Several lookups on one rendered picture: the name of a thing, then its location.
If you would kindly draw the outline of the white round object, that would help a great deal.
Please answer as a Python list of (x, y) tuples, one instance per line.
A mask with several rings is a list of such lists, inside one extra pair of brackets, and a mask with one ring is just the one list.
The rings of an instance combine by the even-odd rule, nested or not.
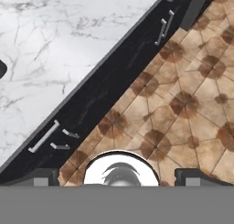
[(110, 150), (91, 159), (84, 171), (83, 185), (107, 187), (158, 187), (160, 178), (140, 155)]

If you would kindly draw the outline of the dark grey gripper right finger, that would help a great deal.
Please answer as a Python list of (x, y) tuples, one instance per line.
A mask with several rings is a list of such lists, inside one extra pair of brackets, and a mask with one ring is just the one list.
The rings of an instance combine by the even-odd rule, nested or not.
[(196, 168), (177, 168), (175, 170), (175, 186), (181, 187), (217, 187), (232, 184), (210, 177)]

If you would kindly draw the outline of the black cabinet run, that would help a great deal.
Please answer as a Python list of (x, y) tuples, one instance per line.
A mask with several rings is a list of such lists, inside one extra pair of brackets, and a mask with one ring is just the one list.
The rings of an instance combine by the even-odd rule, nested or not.
[[(146, 65), (179, 29), (188, 30), (207, 9), (212, 0), (157, 0), (150, 9), (121, 38), (111, 51), (94, 67), (94, 70), (65, 98), (62, 103), (38, 126), (19, 149), (0, 167), (0, 186), (21, 178), (38, 168), (60, 169), (73, 155), (83, 140), (116, 103)], [(175, 12), (166, 37), (158, 39), (163, 18)], [(35, 153), (33, 147), (58, 120), (60, 127)], [(62, 130), (77, 133), (76, 139)], [(50, 144), (67, 144), (69, 150), (55, 150)]]

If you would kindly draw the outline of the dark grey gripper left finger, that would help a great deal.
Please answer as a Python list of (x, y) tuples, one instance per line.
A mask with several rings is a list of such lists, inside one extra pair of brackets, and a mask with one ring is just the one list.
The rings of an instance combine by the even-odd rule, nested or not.
[(58, 177), (58, 169), (38, 168), (26, 176), (4, 183), (3, 187), (57, 187)]

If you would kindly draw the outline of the black rounded object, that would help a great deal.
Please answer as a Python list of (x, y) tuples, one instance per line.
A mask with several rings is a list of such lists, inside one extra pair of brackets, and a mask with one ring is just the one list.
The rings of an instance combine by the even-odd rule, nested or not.
[(0, 59), (0, 79), (2, 79), (7, 72), (7, 65)]

